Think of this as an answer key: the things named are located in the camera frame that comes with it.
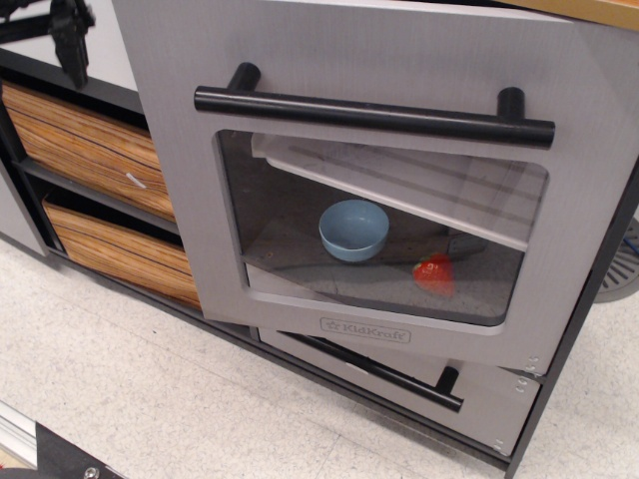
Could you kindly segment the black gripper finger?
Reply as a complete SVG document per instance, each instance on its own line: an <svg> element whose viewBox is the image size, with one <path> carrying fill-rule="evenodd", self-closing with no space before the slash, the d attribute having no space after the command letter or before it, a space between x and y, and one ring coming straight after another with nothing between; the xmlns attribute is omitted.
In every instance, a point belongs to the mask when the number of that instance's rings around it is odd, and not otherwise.
<svg viewBox="0 0 639 479"><path fill-rule="evenodd" d="M47 5L43 13L15 19L20 10L33 9L35 5ZM1 43L9 44L44 37L49 34L51 1L1 0Z"/></svg>
<svg viewBox="0 0 639 479"><path fill-rule="evenodd" d="M75 88L88 83L89 57L85 37L95 26L95 15L83 0L57 0L50 6L49 34L63 72Z"/></svg>

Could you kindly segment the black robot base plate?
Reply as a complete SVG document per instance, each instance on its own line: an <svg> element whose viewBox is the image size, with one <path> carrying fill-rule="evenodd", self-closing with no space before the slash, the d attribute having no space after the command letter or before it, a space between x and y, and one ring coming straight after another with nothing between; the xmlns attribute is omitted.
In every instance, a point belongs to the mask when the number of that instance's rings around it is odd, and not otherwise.
<svg viewBox="0 0 639 479"><path fill-rule="evenodd" d="M1 467L2 478L126 478L46 426L1 424L1 450L27 467Z"/></svg>

